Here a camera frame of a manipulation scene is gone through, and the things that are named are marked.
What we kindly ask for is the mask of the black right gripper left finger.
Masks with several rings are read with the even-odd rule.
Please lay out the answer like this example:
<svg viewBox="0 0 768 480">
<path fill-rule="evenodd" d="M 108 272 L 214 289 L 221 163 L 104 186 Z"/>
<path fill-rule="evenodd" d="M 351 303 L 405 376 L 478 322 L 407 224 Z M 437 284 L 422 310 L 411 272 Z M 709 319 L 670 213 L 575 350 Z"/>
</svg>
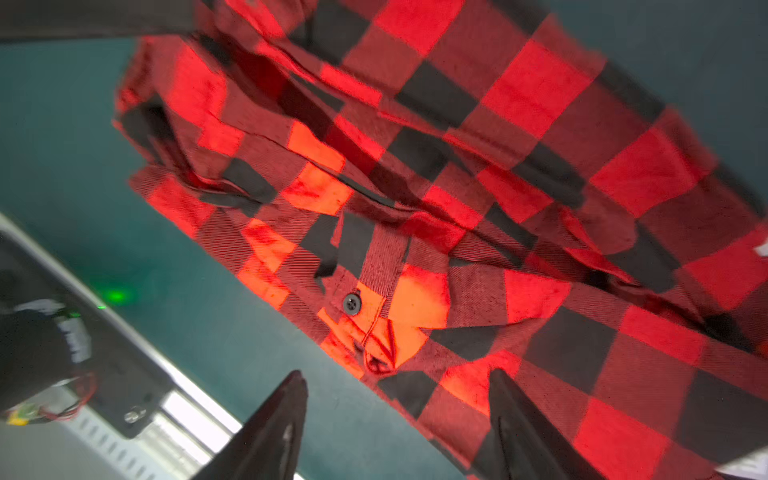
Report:
<svg viewBox="0 0 768 480">
<path fill-rule="evenodd" d="M 193 480 L 293 479 L 307 403 L 307 382 L 294 370 Z"/>
</svg>

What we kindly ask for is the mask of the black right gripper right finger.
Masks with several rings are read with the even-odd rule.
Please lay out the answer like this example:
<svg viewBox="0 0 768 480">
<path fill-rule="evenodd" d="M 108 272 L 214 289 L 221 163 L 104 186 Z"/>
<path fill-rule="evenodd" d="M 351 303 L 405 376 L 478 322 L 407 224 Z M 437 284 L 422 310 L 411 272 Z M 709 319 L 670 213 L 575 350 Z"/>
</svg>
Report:
<svg viewBox="0 0 768 480">
<path fill-rule="evenodd" d="M 601 479 L 501 369 L 489 375 L 489 407 L 495 479 Z"/>
</svg>

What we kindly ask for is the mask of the red black plaid shirt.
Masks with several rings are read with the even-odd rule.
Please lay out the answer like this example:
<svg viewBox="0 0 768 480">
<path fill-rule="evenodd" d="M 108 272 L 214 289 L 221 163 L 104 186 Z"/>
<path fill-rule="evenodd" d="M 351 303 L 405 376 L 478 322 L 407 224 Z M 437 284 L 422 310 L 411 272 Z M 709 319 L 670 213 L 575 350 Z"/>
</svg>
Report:
<svg viewBox="0 0 768 480">
<path fill-rule="evenodd" d="M 767 444 L 764 208 L 534 1 L 197 1 L 134 189 L 471 479 L 490 374 L 606 479 Z"/>
</svg>

